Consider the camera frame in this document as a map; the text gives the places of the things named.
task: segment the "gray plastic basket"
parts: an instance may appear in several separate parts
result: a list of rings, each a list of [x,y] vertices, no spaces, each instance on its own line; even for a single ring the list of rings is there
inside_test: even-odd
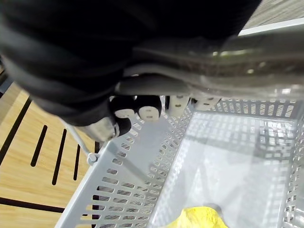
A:
[[[165,226],[211,206],[231,228],[304,227],[303,105],[222,100],[180,119],[133,120],[105,145],[56,227]]]

